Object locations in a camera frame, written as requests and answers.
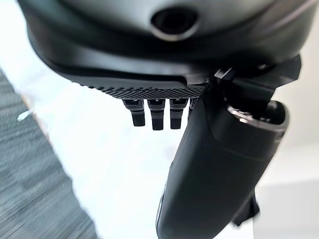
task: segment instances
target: black connector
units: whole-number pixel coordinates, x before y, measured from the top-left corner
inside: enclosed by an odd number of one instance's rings
[[[165,100],[148,100],[151,110],[153,130],[164,129]]]
[[[131,111],[134,126],[145,126],[144,101],[123,100],[123,103],[125,107]]]
[[[170,104],[170,128],[180,129],[183,110],[187,105],[188,99],[171,99]]]

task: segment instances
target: white surface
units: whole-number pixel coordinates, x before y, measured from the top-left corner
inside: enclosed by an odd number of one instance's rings
[[[0,3],[0,66],[47,128],[99,236],[156,239],[157,207],[183,130],[168,130],[166,117],[166,130],[152,131],[148,111],[147,127],[134,128],[121,101],[72,84],[44,66],[24,24],[12,1]],[[240,229],[228,226],[216,238],[252,239],[252,222]]]

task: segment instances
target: knurled surface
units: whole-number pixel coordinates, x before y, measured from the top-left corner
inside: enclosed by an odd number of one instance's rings
[[[204,90],[204,86],[189,86],[182,89],[156,89],[156,88],[103,88],[89,86],[98,89],[118,99],[188,99],[198,98]]]

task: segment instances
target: camera lens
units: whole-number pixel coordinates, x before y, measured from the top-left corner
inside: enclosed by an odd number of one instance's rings
[[[197,19],[197,14],[187,8],[167,8],[152,17],[152,32],[162,40],[184,40],[196,32]]]

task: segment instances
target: gray carpet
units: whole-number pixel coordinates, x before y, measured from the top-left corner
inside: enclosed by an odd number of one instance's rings
[[[0,70],[0,239],[96,239],[72,182]]]

